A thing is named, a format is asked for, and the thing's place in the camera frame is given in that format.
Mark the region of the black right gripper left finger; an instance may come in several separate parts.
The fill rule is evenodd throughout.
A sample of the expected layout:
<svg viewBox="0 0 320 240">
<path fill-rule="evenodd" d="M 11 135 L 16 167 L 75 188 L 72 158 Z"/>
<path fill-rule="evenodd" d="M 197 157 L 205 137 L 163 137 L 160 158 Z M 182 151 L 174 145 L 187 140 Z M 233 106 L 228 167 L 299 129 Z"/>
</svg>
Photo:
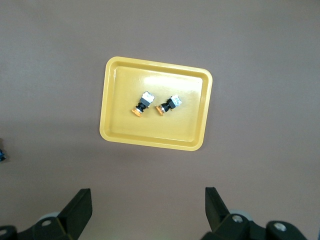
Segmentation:
<svg viewBox="0 0 320 240">
<path fill-rule="evenodd" d="M 92 195 L 83 188 L 57 216 L 48 216 L 32 227 L 35 240 L 77 240 L 93 213 Z"/>
</svg>

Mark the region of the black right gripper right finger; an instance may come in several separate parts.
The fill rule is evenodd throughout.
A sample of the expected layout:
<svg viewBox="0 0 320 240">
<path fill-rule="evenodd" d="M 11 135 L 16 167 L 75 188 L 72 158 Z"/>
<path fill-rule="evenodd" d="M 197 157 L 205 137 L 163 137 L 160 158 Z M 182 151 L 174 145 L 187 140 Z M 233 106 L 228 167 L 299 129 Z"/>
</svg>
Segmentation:
<svg viewBox="0 0 320 240">
<path fill-rule="evenodd" d="M 264 240 L 265 229 L 240 213 L 230 213 L 215 187 L 205 188 L 205 214 L 211 228 L 203 240 Z"/>
</svg>

